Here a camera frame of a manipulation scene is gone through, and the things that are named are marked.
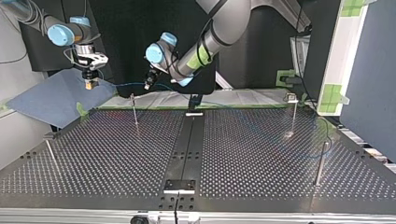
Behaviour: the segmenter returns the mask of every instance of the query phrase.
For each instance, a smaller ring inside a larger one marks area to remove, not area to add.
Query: metal post
[[[186,116],[187,117],[196,117],[203,116],[204,113],[200,110],[197,110],[195,107],[199,106],[202,102],[202,98],[204,96],[202,94],[191,95],[189,100],[189,108],[187,109]]]
[[[325,151],[328,150],[328,148],[329,148],[329,143],[328,142],[324,142],[323,143],[323,148],[322,148],[321,153],[320,153],[320,160],[319,160],[317,176],[315,177],[314,185],[316,187],[320,186],[320,179],[321,179],[321,175],[322,175],[322,172],[323,172],[324,159],[325,159],[324,153],[325,153]]]
[[[131,94],[131,104],[132,104],[132,108],[134,109],[134,124],[138,125],[139,123],[137,122],[137,115],[136,115],[136,109],[135,109],[135,101],[134,101],[134,94]]]
[[[55,155],[53,154],[52,147],[50,146],[50,141],[46,140],[46,144],[49,149],[50,156],[52,157],[53,160],[55,160]]]
[[[296,103],[294,103],[293,123],[291,124],[291,131],[293,133],[294,133],[294,121],[296,120],[296,113],[297,113],[297,104],[298,104],[298,101]]]

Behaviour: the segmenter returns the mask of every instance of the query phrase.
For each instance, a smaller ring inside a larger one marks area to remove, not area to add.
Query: green tape
[[[292,88],[292,84],[286,84],[285,82],[281,81],[281,77],[295,77],[296,72],[292,69],[290,70],[278,70],[276,73],[276,86],[277,87],[288,87]]]
[[[197,109],[285,108],[285,107],[289,107],[289,106],[290,106],[290,104],[281,104],[281,105],[210,105],[210,104],[205,104],[205,105],[197,106]],[[136,110],[178,110],[178,109],[185,110],[187,108],[188,108],[187,106],[155,106],[155,107],[150,107],[150,108],[146,108],[143,106],[140,106],[140,107],[137,106],[135,109]],[[113,109],[131,110],[133,108],[131,106],[101,106],[98,109],[99,110],[113,110]]]
[[[341,10],[341,17],[359,17],[364,0],[345,0]]]
[[[199,48],[199,56],[200,56],[201,61],[202,61],[202,63],[203,63],[204,65],[207,65],[207,64],[211,63],[211,62],[209,61],[209,54],[206,53],[206,50],[205,50],[204,46],[201,46],[201,47]],[[198,55],[197,55],[196,52],[195,52],[195,54],[192,55],[192,57],[190,58],[189,62],[187,63],[187,66],[188,66],[189,68],[191,68],[191,69],[198,69],[198,68],[200,68],[200,67],[202,66],[201,63],[200,63],[199,60],[198,60]]]
[[[2,111],[2,110],[8,110],[8,107],[7,107],[7,105],[6,105],[6,103],[8,102],[8,98],[7,99],[4,99],[4,100],[2,100],[2,101],[0,101],[0,111]]]
[[[84,121],[90,117],[90,112],[84,110],[84,107],[80,102],[77,102],[76,109],[79,115],[81,116],[81,121]]]
[[[319,112],[335,113],[338,104],[340,104],[341,102],[341,88],[341,85],[324,85],[324,90],[319,106]]]

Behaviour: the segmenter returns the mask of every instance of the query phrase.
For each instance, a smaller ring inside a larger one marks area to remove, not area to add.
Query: gray cable
[[[105,80],[105,75],[103,74],[103,72],[100,69],[96,69],[98,70],[98,72],[100,73],[102,80]]]
[[[97,38],[99,38],[100,36],[101,36],[101,34],[97,34],[91,39],[81,41],[81,44],[89,44],[89,43],[93,42],[93,40],[96,40]]]
[[[8,61],[8,62],[0,62],[0,64],[16,63],[16,62],[22,61],[26,56],[27,56],[27,51],[25,51],[25,53],[23,54],[23,56],[20,57],[19,59],[12,60],[12,61]]]
[[[84,16],[85,17],[87,15],[87,0],[84,0]]]
[[[73,59],[73,55],[71,55],[70,57],[69,57],[69,55],[67,55],[67,51],[73,50],[73,49],[74,49],[74,48],[65,49],[65,50],[64,50],[64,57],[66,57],[66,58],[70,61],[70,63],[75,64],[75,65],[77,65],[77,66],[79,66],[79,67],[82,67],[82,68],[90,68],[90,67],[87,66],[87,65],[83,65],[83,64],[80,64],[80,63],[76,63],[76,62],[74,61],[74,59]]]
[[[26,24],[26,25],[31,25],[34,24],[36,22],[39,22],[40,24],[40,31],[41,34],[44,36],[47,33],[47,26],[45,23],[45,19],[44,19],[44,9],[41,9],[34,1],[32,0],[25,0],[26,4],[29,6],[29,10],[30,10],[30,15],[26,20],[22,20],[20,18],[17,18],[18,21]]]

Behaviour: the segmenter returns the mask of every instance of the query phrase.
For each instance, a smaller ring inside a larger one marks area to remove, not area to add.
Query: end effector
[[[98,69],[106,65],[108,58],[103,53],[95,52],[92,41],[100,35],[92,35],[88,18],[71,17],[70,22],[66,23],[45,13],[32,0],[3,0],[0,1],[0,8],[42,35],[47,35],[54,45],[73,46],[73,57],[69,59],[81,68],[86,89],[97,85]]]
[[[170,33],[163,33],[160,40],[152,43],[146,49],[146,59],[150,62],[150,69],[145,81],[145,89],[148,90],[158,79],[161,73],[172,77],[172,82],[177,82],[181,86],[188,85],[193,78],[193,74],[184,75],[179,71],[179,59],[175,54],[177,38]]]

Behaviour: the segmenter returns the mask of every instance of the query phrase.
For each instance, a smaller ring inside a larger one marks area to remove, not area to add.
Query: cable
[[[171,75],[171,72],[170,72],[169,68],[172,66],[172,67],[175,69],[175,71],[176,71],[179,75],[181,75],[182,77],[195,77],[195,76],[184,75],[184,74],[180,73],[180,71],[178,71],[177,66],[175,66],[175,62],[177,62],[178,57],[177,57],[175,60],[173,60],[173,56],[174,56],[174,53],[175,53],[175,49],[174,49],[174,50],[172,51],[172,53],[171,53],[171,54],[172,54],[172,56],[171,56],[171,62],[172,62],[172,63],[169,64],[168,58],[166,57],[166,54],[165,54],[165,51],[163,51],[163,47],[161,47],[161,45],[159,45],[158,43],[154,43],[154,44],[157,45],[158,48],[160,48],[160,51],[161,51],[161,53],[163,54],[163,57],[165,58],[165,63],[166,63],[165,71],[168,72],[169,75]]]
[[[19,59],[12,60],[12,61],[9,61],[9,62],[0,62],[0,64],[16,63],[16,62],[19,62],[19,61],[23,60],[26,56],[27,56],[27,51]]]
[[[113,84],[115,87],[124,87],[124,86],[144,86],[146,85],[144,82],[129,82],[124,84]]]
[[[103,72],[99,68],[96,70],[98,70],[98,72],[100,73],[102,80],[105,80],[105,75],[103,74]]]
[[[95,39],[99,38],[100,36],[101,36],[101,34],[97,34],[91,39],[82,41],[80,44],[89,44],[89,43],[93,42]]]
[[[176,204],[175,204],[175,210],[174,210],[174,215],[175,215],[175,224],[178,224],[178,217],[177,217],[177,206],[178,206],[178,197],[179,197],[180,193],[177,195],[177,200],[176,200]]]
[[[172,56],[171,56],[171,66],[175,69],[175,71],[179,74],[179,75],[181,75],[182,77],[197,77],[200,73],[201,73],[201,71],[198,71],[197,73],[195,73],[193,76],[189,76],[189,75],[184,75],[184,74],[182,74],[182,73],[180,73],[180,71],[178,70],[178,67],[177,66],[175,66],[175,62],[177,62],[178,61],[178,56],[176,56],[176,59],[175,60],[173,60],[174,59],[174,56],[177,54],[177,51],[175,52],[175,50],[173,50],[172,51]]]
[[[84,0],[84,15],[83,17],[85,17],[87,15],[87,0]]]
[[[66,13],[65,13],[65,10],[64,10],[64,0],[61,0],[61,8],[62,8],[62,13],[64,14],[64,21],[67,21]]]
[[[201,47],[201,42],[203,43],[204,49],[205,49],[205,53],[207,55],[207,61],[210,63],[212,61],[212,56],[209,53],[209,50],[207,48],[206,42],[205,42],[205,29],[207,27],[207,25],[212,22],[212,19],[208,20],[204,26],[204,28],[201,30],[201,33],[199,34],[198,40],[197,40],[197,45],[196,45],[196,54],[197,54],[197,58],[199,63],[201,64],[202,67],[206,67],[206,65],[204,64],[204,62],[201,59],[201,53],[199,51],[199,48]]]
[[[297,67],[298,67],[298,70],[299,70],[299,72],[300,72],[299,78],[301,79],[301,81],[302,81],[302,83],[303,83],[304,91],[305,91],[306,94],[308,95],[308,98],[309,98],[309,100],[311,101],[312,106],[315,108],[315,113],[314,113],[314,115],[317,115],[317,114],[318,114],[318,107],[314,104],[314,101],[313,101],[311,95],[309,94],[308,88],[307,88],[306,85],[305,85],[305,82],[304,82],[304,79],[303,79],[304,72],[301,70],[301,67],[300,67],[300,63],[299,63],[299,54],[298,54],[298,48],[297,48],[297,36],[298,36],[298,34],[299,34],[299,33],[298,33],[298,27],[299,27],[299,24],[300,24],[301,15],[302,15],[302,13],[303,13],[303,6],[304,6],[304,0],[303,0],[302,3],[301,3],[300,11],[299,11],[298,17],[297,17],[297,24],[296,24],[296,26],[295,26],[295,27],[296,27],[296,35],[295,35],[295,37],[294,37],[294,47],[295,47],[295,51],[296,51]],[[313,157],[313,158],[321,157],[322,155],[324,156],[324,155],[326,155],[328,152],[330,152],[330,151],[332,150],[332,139],[331,139],[330,136],[329,136],[329,125],[328,125],[328,123],[327,123],[328,121],[327,121],[326,119],[322,119],[322,118],[318,118],[318,120],[322,120],[322,121],[324,121],[325,124],[326,124],[326,137],[327,137],[327,139],[329,140],[330,146],[329,146],[329,149],[328,149],[326,152],[323,152],[323,154],[320,153],[320,155],[317,155],[316,157]]]
[[[17,18],[17,20],[26,25],[34,24],[39,20],[39,29],[41,31],[41,34],[44,36],[47,32],[47,26],[44,19],[44,9],[40,9],[40,7],[32,0],[26,0],[26,3],[30,9],[29,17],[25,20],[22,20],[20,18]]]
[[[300,24],[301,15],[303,13],[303,6],[304,6],[304,0],[302,1],[301,6],[300,6],[300,11],[298,12],[297,24],[296,24],[296,35],[294,37],[294,47],[295,47],[295,51],[296,51],[297,67],[298,67],[298,71],[300,72],[299,78],[301,79],[301,81],[303,83],[304,91],[308,95],[308,98],[311,101],[312,106],[315,108],[315,111],[318,111],[318,108],[314,104],[313,99],[312,99],[311,95],[309,94],[308,88],[305,85],[305,81],[304,81],[303,76],[302,76],[302,75],[304,75],[304,73],[301,70],[300,63],[299,63],[300,60],[299,60],[299,57],[298,57],[299,54],[298,54],[298,48],[297,48],[297,36],[298,36],[298,27],[299,27],[299,24]]]
[[[74,58],[73,58],[73,55],[71,54],[70,55],[70,57],[67,55],[67,51],[69,51],[69,50],[73,50],[74,48],[70,48],[70,49],[65,49],[64,50],[64,57],[66,57],[69,61],[70,61],[70,63],[72,63],[72,64],[75,64],[75,65],[77,65],[77,66],[79,66],[79,67],[82,67],[82,68],[90,68],[88,65],[83,65],[83,64],[80,64],[80,63],[76,63],[75,61],[74,61]]]

